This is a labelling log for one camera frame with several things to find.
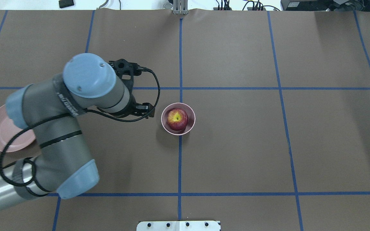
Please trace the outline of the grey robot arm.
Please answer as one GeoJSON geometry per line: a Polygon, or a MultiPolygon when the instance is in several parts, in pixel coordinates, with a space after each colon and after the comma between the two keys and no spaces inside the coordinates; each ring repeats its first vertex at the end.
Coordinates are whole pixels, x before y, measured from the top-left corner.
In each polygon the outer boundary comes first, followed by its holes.
{"type": "Polygon", "coordinates": [[[6,114],[18,133],[0,153],[0,211],[56,192],[70,199],[93,188],[99,172],[77,117],[93,113],[119,122],[153,117],[154,104],[135,101],[134,77],[153,70],[125,59],[104,61],[95,54],[72,57],[53,78],[9,95],[6,114]],[[9,146],[33,131],[41,154],[4,165],[9,146]]]}

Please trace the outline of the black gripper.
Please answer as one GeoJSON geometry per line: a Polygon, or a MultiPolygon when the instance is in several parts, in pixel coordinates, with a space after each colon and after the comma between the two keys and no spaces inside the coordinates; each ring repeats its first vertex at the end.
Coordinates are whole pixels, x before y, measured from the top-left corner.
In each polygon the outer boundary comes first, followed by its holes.
{"type": "Polygon", "coordinates": [[[114,116],[124,118],[128,116],[154,117],[155,105],[150,103],[137,103],[135,97],[127,88],[124,89],[121,100],[114,106],[114,116]]]}

